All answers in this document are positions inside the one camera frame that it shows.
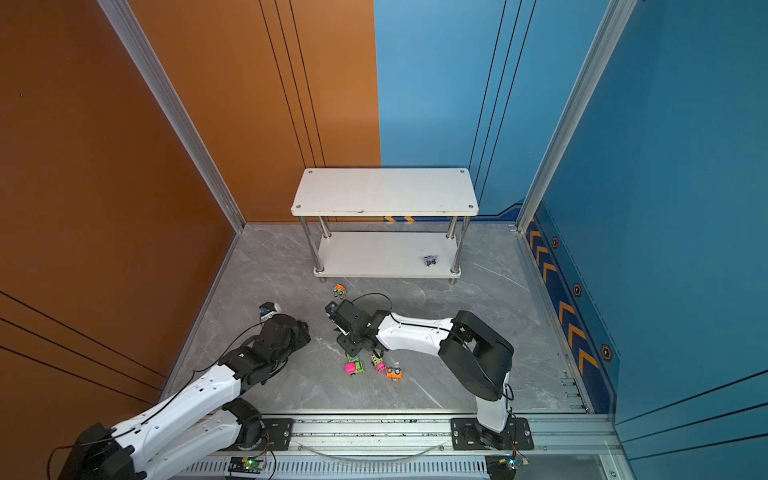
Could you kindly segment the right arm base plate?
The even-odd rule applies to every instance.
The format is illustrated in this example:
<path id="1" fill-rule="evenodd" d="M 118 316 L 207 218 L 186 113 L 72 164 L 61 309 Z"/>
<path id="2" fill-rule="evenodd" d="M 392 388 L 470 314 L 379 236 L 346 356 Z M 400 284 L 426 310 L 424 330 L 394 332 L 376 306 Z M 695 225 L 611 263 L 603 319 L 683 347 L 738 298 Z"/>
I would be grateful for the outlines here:
<path id="1" fill-rule="evenodd" d="M 454 450 L 531 451 L 535 448 L 526 418 L 512 416 L 501 432 L 481 426 L 476 418 L 460 417 L 450 420 Z"/>

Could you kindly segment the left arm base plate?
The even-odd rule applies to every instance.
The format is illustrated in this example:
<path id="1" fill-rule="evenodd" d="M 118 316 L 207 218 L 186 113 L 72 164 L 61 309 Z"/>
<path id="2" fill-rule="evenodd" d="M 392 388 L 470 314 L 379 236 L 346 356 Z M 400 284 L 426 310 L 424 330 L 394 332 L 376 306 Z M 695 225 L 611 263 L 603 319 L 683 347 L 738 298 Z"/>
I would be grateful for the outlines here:
<path id="1" fill-rule="evenodd" d="M 241 427 L 235 442 L 227 450 L 287 451 L 294 427 L 292 418 L 252 420 Z"/>

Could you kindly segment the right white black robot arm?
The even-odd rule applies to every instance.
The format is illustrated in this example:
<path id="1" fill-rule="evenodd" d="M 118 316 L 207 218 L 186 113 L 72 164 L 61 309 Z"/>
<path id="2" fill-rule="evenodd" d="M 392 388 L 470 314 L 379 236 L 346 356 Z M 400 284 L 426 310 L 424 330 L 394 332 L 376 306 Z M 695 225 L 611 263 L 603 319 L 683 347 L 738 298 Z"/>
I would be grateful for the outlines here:
<path id="1" fill-rule="evenodd" d="M 340 332 L 345 353 L 411 351 L 436 357 L 472 395 L 482 433 L 500 436 L 510 413 L 513 346 L 474 313 L 421 319 L 391 310 L 369 314 L 353 302 L 331 302 L 325 311 Z"/>

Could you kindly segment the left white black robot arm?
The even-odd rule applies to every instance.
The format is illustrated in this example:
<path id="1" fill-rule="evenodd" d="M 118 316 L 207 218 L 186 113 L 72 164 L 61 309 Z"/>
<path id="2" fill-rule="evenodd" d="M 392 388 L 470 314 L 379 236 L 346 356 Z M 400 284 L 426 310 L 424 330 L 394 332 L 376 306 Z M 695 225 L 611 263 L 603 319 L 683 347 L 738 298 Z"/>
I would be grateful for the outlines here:
<path id="1" fill-rule="evenodd" d="M 84 430 L 60 478 L 169 479 L 225 447 L 268 449 L 262 415 L 243 395 L 276 376 L 311 336 L 306 322 L 275 311 L 259 325 L 173 396 L 110 428 Z"/>

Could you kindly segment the orange green wheeled toy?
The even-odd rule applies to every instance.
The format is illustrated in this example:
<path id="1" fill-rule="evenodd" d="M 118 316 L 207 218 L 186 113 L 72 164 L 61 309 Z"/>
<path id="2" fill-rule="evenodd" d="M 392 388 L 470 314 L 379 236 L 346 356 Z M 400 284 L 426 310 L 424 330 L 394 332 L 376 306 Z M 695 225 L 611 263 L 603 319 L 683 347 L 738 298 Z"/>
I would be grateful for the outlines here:
<path id="1" fill-rule="evenodd" d="M 347 296 L 346 287 L 342 284 L 336 284 L 333 287 L 333 295 L 341 300 L 345 299 Z"/>

